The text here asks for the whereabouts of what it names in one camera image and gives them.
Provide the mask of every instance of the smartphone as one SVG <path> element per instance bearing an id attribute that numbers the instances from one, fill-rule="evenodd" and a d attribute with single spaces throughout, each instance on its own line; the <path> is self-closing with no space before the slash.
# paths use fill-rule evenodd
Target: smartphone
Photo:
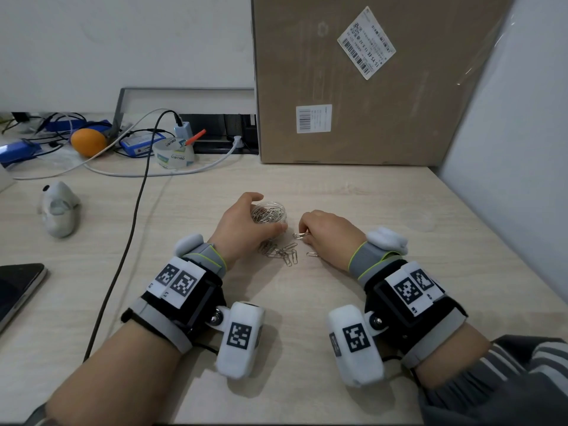
<path id="1" fill-rule="evenodd" d="M 46 277 L 41 263 L 0 266 L 0 332 Z"/>

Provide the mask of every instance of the wall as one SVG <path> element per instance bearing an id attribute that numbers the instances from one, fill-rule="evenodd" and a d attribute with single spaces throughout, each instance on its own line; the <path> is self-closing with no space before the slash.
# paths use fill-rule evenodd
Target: wall
<path id="1" fill-rule="evenodd" d="M 516 0 L 438 172 L 568 301 L 568 0 Z"/>
<path id="2" fill-rule="evenodd" d="M 0 36 L 0 111 L 111 112 L 124 86 L 248 87 L 255 107 L 250 0 L 2 0 Z"/>

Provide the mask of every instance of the wooden desk surface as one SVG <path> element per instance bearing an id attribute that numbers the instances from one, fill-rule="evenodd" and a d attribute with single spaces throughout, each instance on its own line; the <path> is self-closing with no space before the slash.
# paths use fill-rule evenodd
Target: wooden desk surface
<path id="1" fill-rule="evenodd" d="M 143 161 L 103 170 L 142 171 Z M 49 172 L 27 162 L 22 174 Z M 36 213 L 42 186 L 23 181 L 0 193 L 0 264 L 42 262 L 51 275 L 0 337 L 0 422 L 22 421 L 80 365 L 101 301 L 127 241 L 141 179 L 79 169 L 60 178 L 81 198 L 81 224 L 55 240 Z M 362 230 L 385 225 L 408 236 L 409 257 L 435 274 L 487 337 L 504 333 L 568 337 L 568 308 L 434 174 L 421 167 L 262 165 L 231 157 L 200 174 L 151 178 L 132 247 L 99 330 L 99 346 L 119 315 L 190 232 L 209 236 L 244 191 L 281 202 L 291 242 L 304 211 L 343 215 Z M 266 308 L 252 376 L 230 382 L 214 356 L 193 349 L 183 361 L 163 419 L 170 422 L 420 423 L 416 386 L 396 361 L 387 380 L 365 390 L 345 387 L 325 325 L 327 313 L 364 294 L 349 276 L 298 246 L 299 263 L 254 254 L 226 276 L 227 301 Z M 220 335 L 211 332 L 216 345 Z"/>

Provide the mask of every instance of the light wood tabletop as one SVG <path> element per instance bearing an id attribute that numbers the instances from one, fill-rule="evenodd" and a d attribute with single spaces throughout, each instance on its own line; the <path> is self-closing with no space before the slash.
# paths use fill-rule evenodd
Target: light wood tabletop
<path id="1" fill-rule="evenodd" d="M 144 161 L 107 156 L 93 166 L 142 172 Z M 15 169 L 20 175 L 54 171 L 41 161 Z M 42 262 L 51 273 L 0 336 L 0 422 L 23 421 L 81 364 L 141 182 L 84 168 L 60 179 L 82 200 L 80 226 L 64 240 L 50 237 L 36 213 L 50 180 L 20 181 L 0 193 L 0 264 Z M 292 241 L 302 213 L 313 209 L 342 215 L 363 231 L 384 225 L 409 238 L 409 258 L 439 279 L 487 337 L 568 337 L 564 302 L 429 169 L 263 165 L 258 157 L 231 156 L 210 171 L 148 180 L 96 347 L 120 326 L 120 313 L 167 263 L 175 242 L 191 232 L 207 238 L 244 191 L 286 207 L 290 228 L 278 240 L 282 245 Z M 292 267 L 254 253 L 224 279 L 229 305 L 252 301 L 266 308 L 252 375 L 227 380 L 215 371 L 212 353 L 193 349 L 179 368 L 163 421 L 422 422 L 416 385 L 397 361 L 386 364 L 387 378 L 377 385 L 343 384 L 325 318 L 350 303 L 362 309 L 364 293 L 350 276 L 306 257 L 308 246 L 297 250 Z M 207 338 L 218 346 L 220 334 Z"/>

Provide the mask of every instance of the tape roll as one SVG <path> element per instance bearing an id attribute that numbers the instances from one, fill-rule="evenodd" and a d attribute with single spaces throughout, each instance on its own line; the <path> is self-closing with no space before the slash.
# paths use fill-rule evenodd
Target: tape roll
<path id="1" fill-rule="evenodd" d="M 164 169 L 181 169 L 195 160 L 193 146 L 185 146 L 185 139 L 172 137 L 154 143 L 152 149 L 156 162 Z"/>

